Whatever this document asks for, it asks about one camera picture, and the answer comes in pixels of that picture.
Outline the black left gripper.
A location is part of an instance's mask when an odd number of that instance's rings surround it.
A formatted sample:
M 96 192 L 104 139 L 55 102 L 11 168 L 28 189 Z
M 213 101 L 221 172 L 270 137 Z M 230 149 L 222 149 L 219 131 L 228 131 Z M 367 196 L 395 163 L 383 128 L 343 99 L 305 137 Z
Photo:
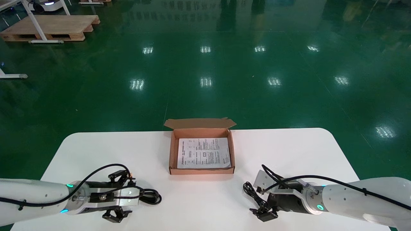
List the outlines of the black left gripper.
M 135 186 L 135 178 L 131 173 L 126 170 L 119 170 L 108 175 L 110 182 L 94 182 L 86 181 L 85 184 L 88 187 L 90 193 L 105 193 L 110 190 L 118 189 L 124 186 Z M 108 209 L 102 218 L 111 223 L 121 223 L 123 219 L 127 218 L 131 214 L 131 210 L 124 210 L 122 207 L 114 207 Z

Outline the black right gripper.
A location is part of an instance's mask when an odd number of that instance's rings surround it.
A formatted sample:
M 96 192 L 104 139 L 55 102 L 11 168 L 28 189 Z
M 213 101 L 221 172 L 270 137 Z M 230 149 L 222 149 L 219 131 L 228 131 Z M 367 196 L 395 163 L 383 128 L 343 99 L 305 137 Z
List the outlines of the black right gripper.
M 305 213 L 305 207 L 300 197 L 301 193 L 297 190 L 280 190 L 280 193 L 270 193 L 268 205 L 270 207 L 259 207 L 249 209 L 262 222 L 268 222 L 278 218 L 277 212 L 296 212 Z

